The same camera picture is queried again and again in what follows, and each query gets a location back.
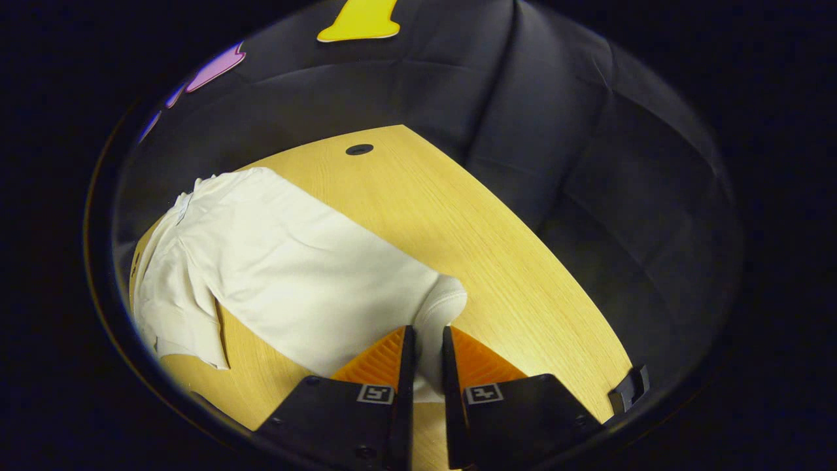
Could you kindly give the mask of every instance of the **wooden table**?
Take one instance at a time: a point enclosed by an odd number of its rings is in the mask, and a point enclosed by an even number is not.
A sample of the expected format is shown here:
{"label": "wooden table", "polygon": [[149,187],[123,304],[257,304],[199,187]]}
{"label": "wooden table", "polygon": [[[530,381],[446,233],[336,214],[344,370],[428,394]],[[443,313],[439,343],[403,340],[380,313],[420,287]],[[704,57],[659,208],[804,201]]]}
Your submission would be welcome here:
{"label": "wooden table", "polygon": [[[347,155],[357,144],[374,149]],[[607,321],[526,225],[418,134],[404,126],[353,132],[241,170],[251,167],[272,168],[415,259],[458,277],[468,304],[454,326],[528,375],[553,373],[599,421],[613,415],[607,393],[631,364]],[[163,357],[162,366],[184,388],[254,430],[310,372],[223,307],[218,311],[230,370],[186,355]],[[447,469],[444,404],[415,404],[414,422],[413,469]]]}

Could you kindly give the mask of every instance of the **white cloth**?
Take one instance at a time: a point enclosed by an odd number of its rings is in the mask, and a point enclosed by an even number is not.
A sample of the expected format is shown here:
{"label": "white cloth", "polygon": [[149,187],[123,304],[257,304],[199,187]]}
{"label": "white cloth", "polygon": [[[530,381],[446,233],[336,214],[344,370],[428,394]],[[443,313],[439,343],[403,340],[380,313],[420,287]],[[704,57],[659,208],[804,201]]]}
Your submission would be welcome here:
{"label": "white cloth", "polygon": [[157,357],[229,368],[215,299],[281,354],[334,374],[405,324],[417,334],[416,401],[442,401],[442,330],[465,307],[432,270],[269,168],[198,179],[137,267],[134,321]]}

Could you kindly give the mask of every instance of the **purple shape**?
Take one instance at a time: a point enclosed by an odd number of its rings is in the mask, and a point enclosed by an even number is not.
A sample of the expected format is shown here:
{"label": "purple shape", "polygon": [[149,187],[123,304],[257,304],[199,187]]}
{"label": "purple shape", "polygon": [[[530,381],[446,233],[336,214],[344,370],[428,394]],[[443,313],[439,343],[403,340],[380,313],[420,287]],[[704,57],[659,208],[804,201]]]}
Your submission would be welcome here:
{"label": "purple shape", "polygon": [[151,129],[154,127],[155,124],[157,124],[157,120],[160,119],[161,114],[162,111],[158,111],[157,114],[154,115],[154,117],[151,119],[151,122],[149,122],[148,126],[146,126],[146,130],[142,132],[142,136],[140,136],[139,142],[142,142],[142,140],[146,138],[148,133],[151,132]]}
{"label": "purple shape", "polygon": [[183,93],[184,88],[186,88],[186,84],[180,85],[180,88],[174,92],[174,95],[169,96],[168,100],[166,100],[166,108],[172,109],[172,106],[177,103],[177,98],[180,98],[180,94]]}
{"label": "purple shape", "polygon": [[240,64],[241,61],[244,60],[244,56],[247,55],[246,53],[241,52],[241,44],[243,43],[244,42],[238,43],[232,48],[227,49],[226,52],[213,59],[213,61],[209,64],[206,64],[198,72],[198,74],[195,75],[195,78],[189,82],[189,85],[186,85],[186,93],[192,93],[212,80],[215,80],[215,78],[227,70],[230,70]]}

